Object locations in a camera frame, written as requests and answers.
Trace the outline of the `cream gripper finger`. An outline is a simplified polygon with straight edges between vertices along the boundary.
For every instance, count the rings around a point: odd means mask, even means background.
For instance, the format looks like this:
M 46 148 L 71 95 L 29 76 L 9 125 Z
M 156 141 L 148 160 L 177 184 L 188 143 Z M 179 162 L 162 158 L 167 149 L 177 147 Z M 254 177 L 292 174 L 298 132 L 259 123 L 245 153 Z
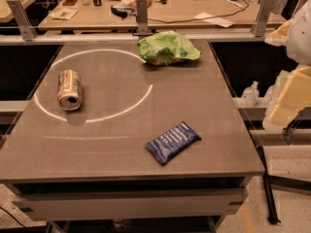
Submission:
M 285 129 L 310 105 L 311 67 L 298 65 L 291 72 L 282 70 L 273 85 L 262 126 L 264 129 Z
M 271 46 L 280 47 L 285 46 L 288 42 L 288 33 L 292 20 L 289 19 L 284 22 L 281 26 L 271 32 L 268 36 L 265 37 L 264 41 Z

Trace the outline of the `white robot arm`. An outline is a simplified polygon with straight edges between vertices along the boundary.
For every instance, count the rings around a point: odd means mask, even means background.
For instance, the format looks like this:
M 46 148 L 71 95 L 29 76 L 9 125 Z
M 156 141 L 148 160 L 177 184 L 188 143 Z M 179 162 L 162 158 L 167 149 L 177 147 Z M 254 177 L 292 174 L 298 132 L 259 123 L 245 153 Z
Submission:
M 297 63 L 293 71 L 279 74 L 262 123 L 265 130 L 282 131 L 311 105 L 311 0 L 264 41 L 285 46 L 287 57 Z

